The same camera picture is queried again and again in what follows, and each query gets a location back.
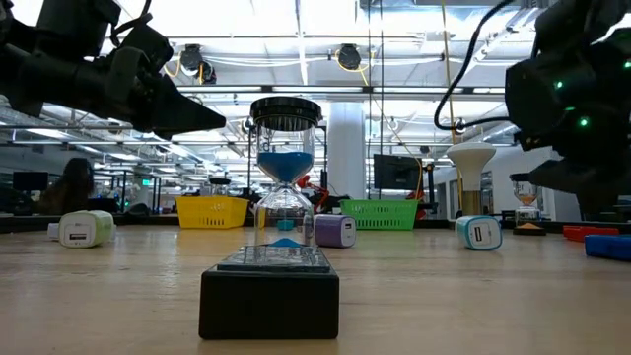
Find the purple power bank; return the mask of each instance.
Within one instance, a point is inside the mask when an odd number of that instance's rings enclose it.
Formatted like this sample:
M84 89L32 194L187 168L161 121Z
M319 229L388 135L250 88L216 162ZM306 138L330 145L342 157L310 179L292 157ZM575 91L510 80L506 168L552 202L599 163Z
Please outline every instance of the purple power bank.
M320 247L351 248L355 245L355 219L350 216L316 215L315 242Z

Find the table surface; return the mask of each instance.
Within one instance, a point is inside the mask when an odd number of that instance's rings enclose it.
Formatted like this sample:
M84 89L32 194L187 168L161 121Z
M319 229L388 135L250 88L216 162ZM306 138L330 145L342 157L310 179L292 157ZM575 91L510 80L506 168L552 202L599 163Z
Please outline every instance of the table surface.
M361 232L327 249L340 277L339 337L203 341L200 274L252 229L121 227L101 248L0 235L0 353L623 354L631 264L560 236L505 236L470 251L454 232Z

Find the white lamp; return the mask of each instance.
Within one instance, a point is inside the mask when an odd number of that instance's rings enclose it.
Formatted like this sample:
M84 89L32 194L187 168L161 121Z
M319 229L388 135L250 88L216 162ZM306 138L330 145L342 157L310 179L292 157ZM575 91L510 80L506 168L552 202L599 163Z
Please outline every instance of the white lamp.
M480 214L480 181L482 169L495 155L495 147L488 143L466 142L447 150L447 156L456 163L462 174L462 212Z

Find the computer monitor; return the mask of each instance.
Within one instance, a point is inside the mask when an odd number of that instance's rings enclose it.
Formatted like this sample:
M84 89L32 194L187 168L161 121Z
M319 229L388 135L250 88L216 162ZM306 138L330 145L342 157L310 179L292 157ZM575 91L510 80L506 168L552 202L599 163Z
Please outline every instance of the computer monitor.
M13 172L13 189L44 191L48 188L48 172Z
M423 190L423 176L420 175L416 159L375 154L375 188L416 190L418 179L421 178Z

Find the yellow basket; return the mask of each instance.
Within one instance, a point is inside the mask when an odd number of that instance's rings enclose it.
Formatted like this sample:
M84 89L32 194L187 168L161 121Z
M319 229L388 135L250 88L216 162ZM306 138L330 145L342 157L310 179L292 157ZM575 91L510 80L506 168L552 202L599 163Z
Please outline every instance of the yellow basket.
M244 224L248 201L227 196L178 197L177 217L182 228L229 229Z

